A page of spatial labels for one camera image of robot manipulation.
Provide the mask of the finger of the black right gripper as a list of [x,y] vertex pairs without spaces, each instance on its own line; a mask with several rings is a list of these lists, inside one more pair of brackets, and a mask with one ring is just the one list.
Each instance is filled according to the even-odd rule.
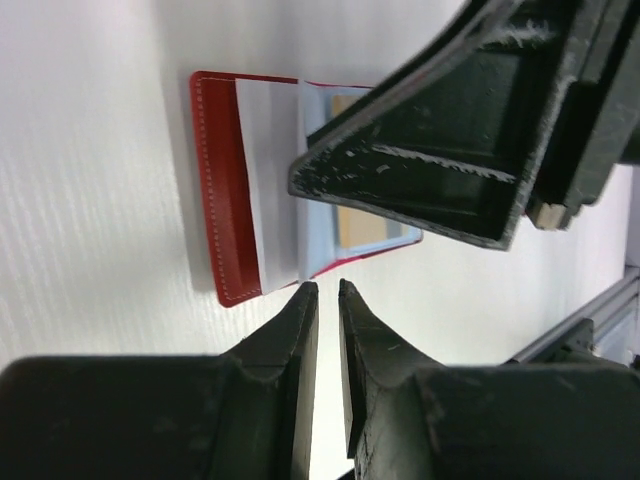
[[505,250],[526,211],[574,206],[560,128],[588,46],[567,29],[448,30],[311,136],[289,191]]

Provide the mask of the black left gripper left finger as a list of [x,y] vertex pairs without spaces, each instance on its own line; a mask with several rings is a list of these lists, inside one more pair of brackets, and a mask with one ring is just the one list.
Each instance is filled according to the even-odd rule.
[[305,282],[224,354],[232,373],[214,442],[216,479],[309,477],[318,331],[318,286]]

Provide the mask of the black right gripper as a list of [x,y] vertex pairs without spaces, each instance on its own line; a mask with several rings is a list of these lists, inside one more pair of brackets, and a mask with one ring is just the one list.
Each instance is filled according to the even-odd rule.
[[639,5],[514,1],[465,64],[480,163],[464,226],[510,231],[520,216],[564,230],[618,163],[639,159]]

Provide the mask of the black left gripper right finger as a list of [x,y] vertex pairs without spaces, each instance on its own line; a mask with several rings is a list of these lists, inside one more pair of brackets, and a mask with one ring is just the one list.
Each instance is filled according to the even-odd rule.
[[347,457],[355,479],[448,479],[439,429],[444,366],[373,313],[354,283],[338,293]]

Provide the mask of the red leather card holder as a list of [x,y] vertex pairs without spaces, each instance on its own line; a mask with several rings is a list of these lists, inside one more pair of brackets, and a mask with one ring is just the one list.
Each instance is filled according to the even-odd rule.
[[419,243],[420,229],[353,249],[338,246],[335,205],[286,191],[312,133],[367,93],[363,86],[197,71],[191,111],[211,270],[230,308],[343,264]]

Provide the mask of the gold credit card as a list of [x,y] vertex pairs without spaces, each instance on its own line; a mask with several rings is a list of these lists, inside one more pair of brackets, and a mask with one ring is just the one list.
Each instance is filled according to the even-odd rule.
[[403,236],[401,223],[350,207],[336,207],[338,246],[343,249],[364,247]]

